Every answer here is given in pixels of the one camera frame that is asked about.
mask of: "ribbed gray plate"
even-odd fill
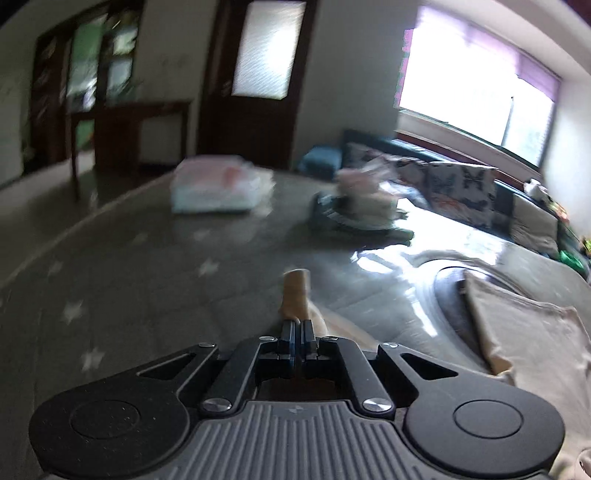
[[[48,480],[58,477],[49,476]],[[385,420],[358,417],[344,401],[251,401],[201,422],[168,464],[138,480],[439,480]]]

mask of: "butterfly pattern cushion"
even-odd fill
[[[398,183],[414,187],[423,195],[427,193],[427,162],[418,158],[397,157],[394,163]]]
[[[388,155],[381,150],[359,143],[347,143],[343,155],[343,168],[363,168],[368,161],[381,158],[384,161],[394,161],[398,157]]]
[[[428,183],[433,211],[489,229],[494,215],[495,170],[467,163],[430,163]]]

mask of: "wooden table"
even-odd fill
[[[137,172],[139,166],[139,129],[141,122],[158,116],[181,115],[181,158],[187,155],[187,129],[189,123],[189,100],[174,102],[125,103],[114,106],[98,106],[86,112],[69,115],[70,148],[72,152],[72,185],[76,200],[80,199],[78,179],[76,128],[85,120],[95,122],[95,162],[107,159],[115,166],[122,158],[120,168]]]

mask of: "blue stool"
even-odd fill
[[[302,157],[297,170],[310,177],[332,181],[342,163],[340,148],[318,145]]]

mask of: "star pattern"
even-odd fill
[[[138,233],[134,239],[131,241],[132,245],[141,245],[146,243],[146,241],[148,240],[148,234],[146,232],[140,232]]]
[[[201,228],[199,230],[195,230],[193,232],[193,240],[195,240],[196,242],[202,242],[203,240],[205,240],[206,237],[209,236],[210,233],[212,233],[212,231],[209,228]]]
[[[99,368],[100,362],[105,356],[104,352],[101,352],[97,347],[94,347],[90,352],[85,352],[80,357],[82,362],[82,371],[88,372],[90,370],[96,370]]]
[[[56,260],[49,267],[49,270],[47,271],[47,276],[53,277],[54,275],[57,275],[59,272],[61,272],[61,269],[63,267],[64,267],[64,264],[62,262]]]
[[[199,276],[205,277],[207,275],[213,275],[219,269],[219,262],[214,262],[211,258],[208,258],[199,267]]]
[[[69,325],[72,323],[72,320],[82,317],[83,313],[84,309],[82,307],[82,300],[76,302],[68,301],[64,307],[63,321],[66,322],[66,325]]]

